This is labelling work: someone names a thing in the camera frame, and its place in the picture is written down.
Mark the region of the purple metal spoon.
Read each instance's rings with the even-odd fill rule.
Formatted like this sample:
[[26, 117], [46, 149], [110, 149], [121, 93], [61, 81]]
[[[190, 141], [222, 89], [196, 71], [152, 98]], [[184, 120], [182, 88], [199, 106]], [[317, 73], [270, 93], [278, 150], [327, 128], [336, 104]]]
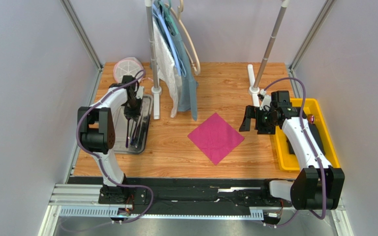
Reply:
[[126, 132], [126, 148], [134, 146], [139, 139], [141, 129], [141, 117], [134, 117], [127, 119], [127, 132]]

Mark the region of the pink paper napkin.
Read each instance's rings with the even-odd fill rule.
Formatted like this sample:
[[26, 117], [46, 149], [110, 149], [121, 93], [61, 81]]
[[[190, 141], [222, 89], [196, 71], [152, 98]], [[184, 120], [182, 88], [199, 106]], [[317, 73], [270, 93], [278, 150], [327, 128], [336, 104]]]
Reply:
[[245, 139], [217, 113], [191, 131], [188, 138], [214, 165], [218, 165]]

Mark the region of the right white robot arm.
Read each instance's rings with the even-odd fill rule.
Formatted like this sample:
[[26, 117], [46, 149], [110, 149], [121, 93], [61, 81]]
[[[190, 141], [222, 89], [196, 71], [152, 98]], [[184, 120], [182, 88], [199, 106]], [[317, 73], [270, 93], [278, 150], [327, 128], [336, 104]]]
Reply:
[[294, 181], [268, 180], [265, 190], [270, 198], [289, 201], [297, 210], [333, 210], [338, 207], [345, 174], [325, 158], [303, 114], [301, 108], [295, 107], [264, 111], [248, 105], [239, 130], [249, 131], [251, 120], [255, 119], [258, 134], [274, 134], [279, 127], [292, 146], [300, 174]]

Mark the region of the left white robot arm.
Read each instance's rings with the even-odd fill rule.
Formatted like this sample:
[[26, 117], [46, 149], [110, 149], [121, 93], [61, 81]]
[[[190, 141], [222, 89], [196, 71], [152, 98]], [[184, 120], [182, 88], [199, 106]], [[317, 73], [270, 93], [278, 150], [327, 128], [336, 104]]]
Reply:
[[142, 99], [137, 98], [137, 94], [138, 89], [134, 86], [114, 84], [96, 103], [82, 106], [77, 111], [77, 144], [94, 158], [102, 173], [100, 194], [120, 198], [122, 202], [129, 197], [130, 186], [126, 185], [126, 176], [113, 152], [116, 141], [113, 114], [124, 107], [127, 121], [138, 119]]

